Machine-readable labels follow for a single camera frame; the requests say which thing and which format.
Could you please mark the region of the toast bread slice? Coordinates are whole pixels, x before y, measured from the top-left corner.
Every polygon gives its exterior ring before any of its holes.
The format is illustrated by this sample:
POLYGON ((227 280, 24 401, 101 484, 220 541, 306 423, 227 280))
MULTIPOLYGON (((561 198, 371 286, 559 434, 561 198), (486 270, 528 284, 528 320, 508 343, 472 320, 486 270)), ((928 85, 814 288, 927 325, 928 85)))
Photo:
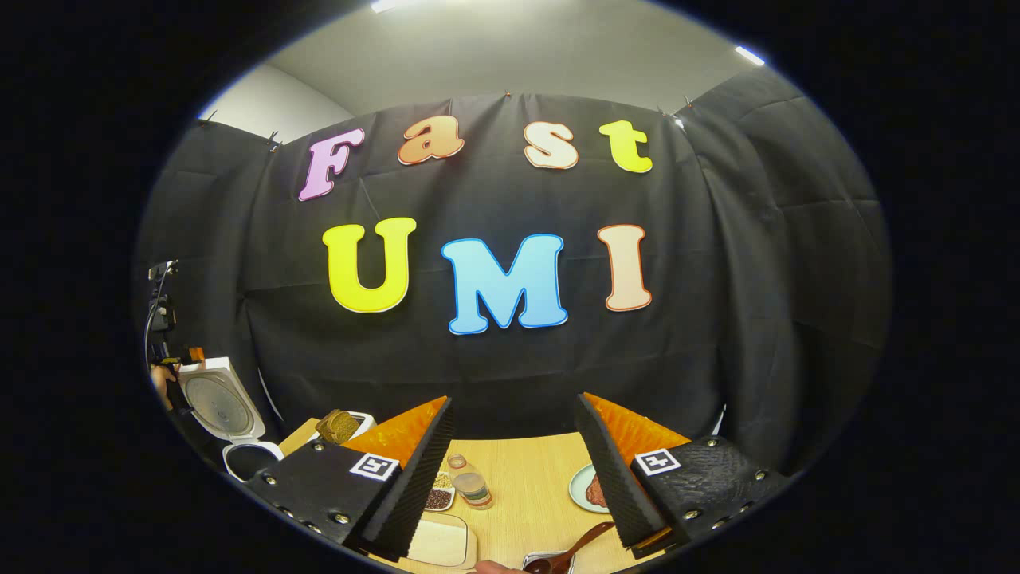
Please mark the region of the toast bread slice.
POLYGON ((350 411, 335 408, 317 422, 316 432, 322 440, 342 446, 354 437, 360 426, 361 421, 350 411))

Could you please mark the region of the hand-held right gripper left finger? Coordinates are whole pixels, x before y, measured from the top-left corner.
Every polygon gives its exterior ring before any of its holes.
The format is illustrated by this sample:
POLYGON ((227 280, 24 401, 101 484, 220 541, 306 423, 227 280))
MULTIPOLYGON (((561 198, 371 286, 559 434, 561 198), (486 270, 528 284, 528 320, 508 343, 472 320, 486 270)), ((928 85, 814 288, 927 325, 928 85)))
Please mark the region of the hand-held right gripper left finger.
POLYGON ((453 433, 453 401, 441 396, 339 446, 304 443, 243 484, 325 544, 397 562, 408 555, 453 433))

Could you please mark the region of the brown wooden spoon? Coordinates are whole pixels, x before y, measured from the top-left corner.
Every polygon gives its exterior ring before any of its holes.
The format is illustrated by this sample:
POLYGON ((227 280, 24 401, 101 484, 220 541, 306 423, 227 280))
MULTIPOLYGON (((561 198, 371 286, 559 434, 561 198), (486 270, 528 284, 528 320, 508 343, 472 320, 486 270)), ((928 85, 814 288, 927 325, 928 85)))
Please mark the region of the brown wooden spoon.
POLYGON ((551 562, 549 560, 540 560, 532 563, 531 567, 529 567, 529 570, 531 570, 529 574, 548 574, 551 570, 561 569, 571 558, 575 558, 576 553, 580 549, 589 545, 594 539, 598 539, 602 534, 610 531, 615 526, 616 524, 613 521, 598 523, 598 525, 591 527, 582 537, 577 539, 571 547, 558 556, 558 558, 551 560, 551 562))

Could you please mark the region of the black backdrop cloth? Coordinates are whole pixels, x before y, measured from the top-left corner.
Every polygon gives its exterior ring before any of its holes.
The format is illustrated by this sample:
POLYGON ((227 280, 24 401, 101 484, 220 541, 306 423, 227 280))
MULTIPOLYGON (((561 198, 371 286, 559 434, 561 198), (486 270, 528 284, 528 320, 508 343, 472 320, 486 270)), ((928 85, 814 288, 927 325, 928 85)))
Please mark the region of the black backdrop cloth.
POLYGON ((192 124, 143 219, 175 335, 226 356, 272 432, 451 397, 460 438, 573 429, 590 392, 794 474, 888 338, 892 258, 842 131, 753 69, 678 117, 463 96, 274 151, 192 124))

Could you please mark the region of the clear container of rice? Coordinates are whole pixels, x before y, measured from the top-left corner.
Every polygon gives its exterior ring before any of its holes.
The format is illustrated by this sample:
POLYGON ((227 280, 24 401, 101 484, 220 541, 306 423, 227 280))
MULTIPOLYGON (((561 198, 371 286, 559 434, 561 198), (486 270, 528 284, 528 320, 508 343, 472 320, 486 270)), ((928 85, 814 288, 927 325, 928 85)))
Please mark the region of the clear container of rice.
POLYGON ((447 513, 423 513, 407 558, 413 562, 471 570, 477 562, 477 535, 466 522, 447 513))

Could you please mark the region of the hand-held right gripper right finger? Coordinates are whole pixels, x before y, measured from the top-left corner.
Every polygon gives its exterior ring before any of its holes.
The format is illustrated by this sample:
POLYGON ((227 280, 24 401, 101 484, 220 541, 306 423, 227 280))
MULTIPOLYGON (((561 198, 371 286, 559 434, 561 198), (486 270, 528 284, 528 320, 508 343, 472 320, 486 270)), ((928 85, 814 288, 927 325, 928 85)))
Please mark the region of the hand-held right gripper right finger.
POLYGON ((790 485, 724 437, 688 439, 586 392, 575 400, 575 427, 619 540, 634 558, 699 544, 790 485))

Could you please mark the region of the small clear bottle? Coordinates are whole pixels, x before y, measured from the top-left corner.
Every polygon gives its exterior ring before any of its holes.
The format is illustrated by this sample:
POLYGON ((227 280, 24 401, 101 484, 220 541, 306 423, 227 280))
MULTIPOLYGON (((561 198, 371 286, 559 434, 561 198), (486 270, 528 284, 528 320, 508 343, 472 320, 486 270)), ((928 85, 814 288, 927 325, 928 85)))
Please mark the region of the small clear bottle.
POLYGON ((466 505, 477 511, 491 508, 494 499, 488 489, 487 480, 466 457, 452 454, 448 457, 449 480, 466 505))

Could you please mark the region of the white rice cooker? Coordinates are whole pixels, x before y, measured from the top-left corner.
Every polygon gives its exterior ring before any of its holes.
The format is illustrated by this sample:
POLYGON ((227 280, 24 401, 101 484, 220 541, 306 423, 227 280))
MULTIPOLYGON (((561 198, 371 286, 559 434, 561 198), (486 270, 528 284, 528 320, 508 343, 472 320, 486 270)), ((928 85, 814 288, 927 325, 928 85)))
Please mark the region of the white rice cooker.
POLYGON ((234 371, 230 357, 184 364, 178 385, 189 414, 218 440, 218 465, 238 481, 251 480, 284 460, 277 443, 265 440, 265 421, 234 371))

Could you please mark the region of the plate of sausages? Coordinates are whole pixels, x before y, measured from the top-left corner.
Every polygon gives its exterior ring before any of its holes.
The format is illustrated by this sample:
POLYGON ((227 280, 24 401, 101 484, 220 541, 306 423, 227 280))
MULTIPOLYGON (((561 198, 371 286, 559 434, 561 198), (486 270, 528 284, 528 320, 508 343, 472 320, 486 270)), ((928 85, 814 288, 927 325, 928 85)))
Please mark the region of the plate of sausages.
POLYGON ((569 483, 568 493, 572 501, 586 512, 610 512, 606 498, 602 493, 600 478, 591 464, 575 473, 569 483))

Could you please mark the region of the divided dish of beans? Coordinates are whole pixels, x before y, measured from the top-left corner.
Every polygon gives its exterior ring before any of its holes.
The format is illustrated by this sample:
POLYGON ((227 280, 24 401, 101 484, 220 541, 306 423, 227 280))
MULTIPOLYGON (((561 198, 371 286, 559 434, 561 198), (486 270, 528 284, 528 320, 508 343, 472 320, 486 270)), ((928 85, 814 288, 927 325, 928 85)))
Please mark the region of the divided dish of beans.
POLYGON ((457 491, 455 490, 451 476, 449 476, 449 472, 440 471, 434 479, 434 485, 426 499, 424 509, 429 512, 448 511, 448 509, 451 509, 457 491))

